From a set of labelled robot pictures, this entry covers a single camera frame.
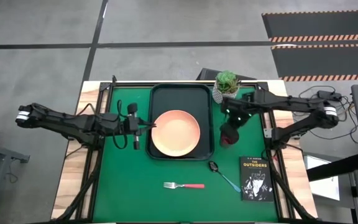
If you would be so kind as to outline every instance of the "blue spoon handle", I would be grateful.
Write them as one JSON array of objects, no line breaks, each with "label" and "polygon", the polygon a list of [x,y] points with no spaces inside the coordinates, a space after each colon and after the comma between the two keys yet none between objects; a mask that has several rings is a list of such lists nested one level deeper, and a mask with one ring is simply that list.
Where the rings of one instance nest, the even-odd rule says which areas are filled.
[{"label": "blue spoon handle", "polygon": [[223,174],[221,174],[222,177],[236,190],[236,192],[241,192],[241,189],[237,187],[235,184],[233,184],[227,177],[225,177]]}]

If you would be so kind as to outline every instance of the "spoon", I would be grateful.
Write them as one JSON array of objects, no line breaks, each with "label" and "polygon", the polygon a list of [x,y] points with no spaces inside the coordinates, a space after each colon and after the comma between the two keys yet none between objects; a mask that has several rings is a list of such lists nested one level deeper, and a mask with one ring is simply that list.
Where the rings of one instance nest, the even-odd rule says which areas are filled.
[{"label": "spoon", "polygon": [[214,161],[209,161],[208,165],[212,172],[217,172],[218,174],[220,174],[234,188],[234,190],[236,190],[236,192],[239,192],[239,193],[241,192],[241,189],[239,187],[237,187],[235,184],[233,184],[227,177],[225,177],[219,171],[218,165]]}]

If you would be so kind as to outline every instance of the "white pot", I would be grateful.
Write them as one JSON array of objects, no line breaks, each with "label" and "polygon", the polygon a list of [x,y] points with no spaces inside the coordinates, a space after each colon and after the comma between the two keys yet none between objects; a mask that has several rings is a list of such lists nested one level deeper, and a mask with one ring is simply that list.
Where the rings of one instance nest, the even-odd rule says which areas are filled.
[{"label": "white pot", "polygon": [[239,88],[237,88],[237,91],[234,93],[221,93],[218,90],[218,87],[216,85],[216,82],[214,84],[214,88],[212,90],[212,98],[214,98],[214,101],[216,103],[222,103],[223,97],[229,97],[229,98],[235,98],[237,96],[237,93],[239,92]]}]

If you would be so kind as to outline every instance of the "wooden table frame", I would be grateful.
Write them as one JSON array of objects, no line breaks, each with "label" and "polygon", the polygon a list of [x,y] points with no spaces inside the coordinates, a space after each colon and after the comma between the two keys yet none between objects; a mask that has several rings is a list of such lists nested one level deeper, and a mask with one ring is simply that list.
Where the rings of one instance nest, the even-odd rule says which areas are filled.
[{"label": "wooden table frame", "polygon": [[[126,81],[116,83],[119,86],[150,86],[158,83],[211,84],[213,82],[214,81]],[[244,80],[243,82],[263,82],[267,84],[267,86],[265,86],[264,88],[268,88],[268,90],[275,95],[287,96],[285,85],[282,80]],[[79,113],[88,103],[91,103],[96,108],[96,111],[102,111],[100,113],[108,111],[106,110],[106,105],[110,105],[109,102],[112,94],[112,91],[110,91],[110,87],[111,81],[84,82],[81,90],[81,95],[78,101],[76,113]],[[93,114],[93,112],[88,107],[83,114]],[[275,121],[273,122],[270,120],[271,115],[273,115],[273,117],[275,118]],[[276,125],[277,127],[287,127],[288,125],[291,125],[293,123],[292,113],[288,111],[273,111],[270,116],[269,114],[265,114],[264,118],[264,125],[266,126],[266,128],[272,127],[272,124]],[[289,143],[295,146],[299,146],[299,142],[296,140],[290,140]],[[67,154],[74,151],[75,149],[78,149],[79,147],[80,145],[78,144],[78,142],[70,141],[67,147]],[[312,216],[317,217],[316,208],[314,205],[313,196],[311,194],[310,185],[306,174],[305,164],[303,162],[303,156],[301,151],[288,147],[282,151],[277,151],[277,155],[278,161],[281,160],[281,163],[275,161],[275,166],[277,170],[284,171],[282,172],[282,176],[284,177],[284,179],[288,180],[290,190],[293,192],[295,197],[306,209],[306,211],[308,211]],[[98,159],[101,160],[101,156],[98,156],[97,150],[80,149],[78,152],[72,154],[65,160],[51,218],[58,218],[71,204],[73,199],[80,191],[81,186],[85,184],[85,180],[90,176],[90,172],[93,171]],[[299,218],[299,215],[292,209],[292,207],[288,207],[288,200],[285,198],[281,188],[279,186],[276,187],[278,189],[278,196],[280,199],[278,203],[278,212],[282,214],[283,218]],[[91,198],[94,198],[93,194],[95,190],[93,189],[96,189],[96,187],[90,187],[89,190],[86,191],[83,203],[81,203],[81,206],[79,207],[82,211],[88,212],[88,214],[85,215],[84,212],[74,213],[71,218],[86,218],[88,217],[88,215],[93,214],[94,202],[92,202],[91,200]]]}]

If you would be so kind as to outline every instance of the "succulent plant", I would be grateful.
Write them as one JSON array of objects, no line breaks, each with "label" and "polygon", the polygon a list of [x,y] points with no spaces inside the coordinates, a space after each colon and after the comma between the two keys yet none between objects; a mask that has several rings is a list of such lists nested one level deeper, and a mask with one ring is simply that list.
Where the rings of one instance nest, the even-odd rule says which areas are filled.
[{"label": "succulent plant", "polygon": [[235,93],[239,88],[236,75],[230,71],[219,72],[216,76],[216,84],[221,93]]}]

